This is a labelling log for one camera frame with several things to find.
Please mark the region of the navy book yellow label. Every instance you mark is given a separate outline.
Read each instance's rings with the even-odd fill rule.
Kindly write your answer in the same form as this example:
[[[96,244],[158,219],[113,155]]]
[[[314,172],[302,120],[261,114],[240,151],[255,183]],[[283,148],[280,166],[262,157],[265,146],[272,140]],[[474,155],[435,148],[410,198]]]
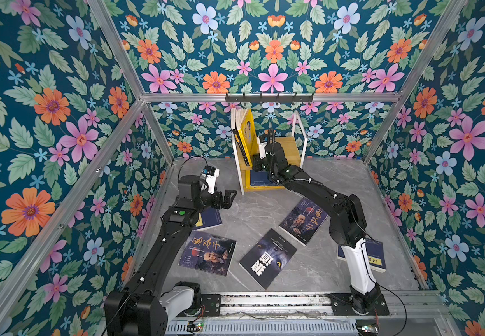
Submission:
[[[271,182],[269,180],[269,176],[268,176],[267,172],[250,171],[250,187],[251,188],[273,187],[273,186],[277,186],[277,183]]]

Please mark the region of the yellow cartoon cover book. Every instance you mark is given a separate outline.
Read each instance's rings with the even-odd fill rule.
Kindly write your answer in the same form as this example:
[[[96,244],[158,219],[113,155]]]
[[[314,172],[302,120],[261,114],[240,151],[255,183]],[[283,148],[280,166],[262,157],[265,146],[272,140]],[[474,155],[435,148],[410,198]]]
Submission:
[[[250,109],[242,109],[242,111],[237,113],[237,125],[242,133],[242,139],[248,148],[248,156],[252,166],[252,158],[259,153],[259,149],[255,130],[255,119]]]

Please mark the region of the black book white characters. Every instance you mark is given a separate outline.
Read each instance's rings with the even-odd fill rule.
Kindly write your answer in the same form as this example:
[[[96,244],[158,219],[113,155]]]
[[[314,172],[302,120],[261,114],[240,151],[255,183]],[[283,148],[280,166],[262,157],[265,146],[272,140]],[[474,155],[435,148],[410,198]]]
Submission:
[[[270,229],[240,260],[242,268],[267,289],[286,267],[297,248]]]

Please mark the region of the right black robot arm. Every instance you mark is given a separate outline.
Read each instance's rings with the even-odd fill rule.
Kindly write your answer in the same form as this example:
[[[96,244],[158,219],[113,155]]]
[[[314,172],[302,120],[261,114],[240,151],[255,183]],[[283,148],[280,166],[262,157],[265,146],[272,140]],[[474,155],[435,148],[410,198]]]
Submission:
[[[258,140],[258,154],[252,157],[252,169],[265,171],[268,180],[298,193],[324,210],[330,218],[329,235],[345,254],[350,273],[351,307],[358,314],[372,312],[378,304],[378,285],[367,256],[367,222],[360,199],[344,195],[315,180],[297,165],[288,163],[277,141]]]

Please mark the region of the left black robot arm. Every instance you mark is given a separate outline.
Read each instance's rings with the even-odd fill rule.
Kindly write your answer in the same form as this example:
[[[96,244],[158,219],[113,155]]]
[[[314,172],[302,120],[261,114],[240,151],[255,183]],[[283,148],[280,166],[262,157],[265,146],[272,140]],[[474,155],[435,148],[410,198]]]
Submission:
[[[105,335],[164,335],[175,317],[203,312],[199,284],[181,281],[164,292],[164,283],[200,214],[230,209],[236,196],[235,190],[210,188],[200,176],[178,181],[178,196],[161,216],[154,246],[124,290],[111,292],[105,301]]]

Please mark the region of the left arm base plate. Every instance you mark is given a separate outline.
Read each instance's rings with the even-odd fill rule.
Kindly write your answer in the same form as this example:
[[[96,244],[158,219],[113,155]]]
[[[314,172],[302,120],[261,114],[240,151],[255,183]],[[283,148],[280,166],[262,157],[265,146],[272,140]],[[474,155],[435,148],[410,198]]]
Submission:
[[[201,294],[195,297],[189,309],[178,314],[178,317],[197,319],[204,316],[220,315],[222,296],[220,294]]]

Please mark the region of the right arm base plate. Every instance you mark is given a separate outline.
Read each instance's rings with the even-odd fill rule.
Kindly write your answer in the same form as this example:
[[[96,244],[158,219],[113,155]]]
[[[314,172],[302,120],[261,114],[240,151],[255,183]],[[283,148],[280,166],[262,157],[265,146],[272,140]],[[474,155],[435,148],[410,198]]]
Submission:
[[[334,316],[389,316],[390,310],[381,293],[367,301],[365,297],[354,297],[351,293],[328,293]]]

